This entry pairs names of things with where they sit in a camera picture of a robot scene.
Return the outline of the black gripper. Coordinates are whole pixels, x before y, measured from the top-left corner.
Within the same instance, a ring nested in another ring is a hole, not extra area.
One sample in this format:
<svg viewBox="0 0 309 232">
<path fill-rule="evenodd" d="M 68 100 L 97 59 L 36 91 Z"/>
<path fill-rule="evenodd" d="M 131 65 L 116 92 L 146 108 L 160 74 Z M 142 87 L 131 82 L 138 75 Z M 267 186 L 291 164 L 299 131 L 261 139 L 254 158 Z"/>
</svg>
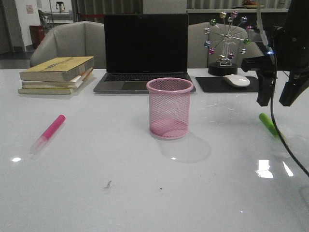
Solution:
<svg viewBox="0 0 309 232">
<path fill-rule="evenodd" d="M 242 61 L 243 71 L 256 71 L 258 77 L 257 103 L 268 106 L 274 92 L 277 69 L 290 71 L 279 102 L 291 106 L 309 88 L 309 2 L 293 0 L 283 27 L 277 28 L 273 37 L 272 54 Z"/>
</svg>

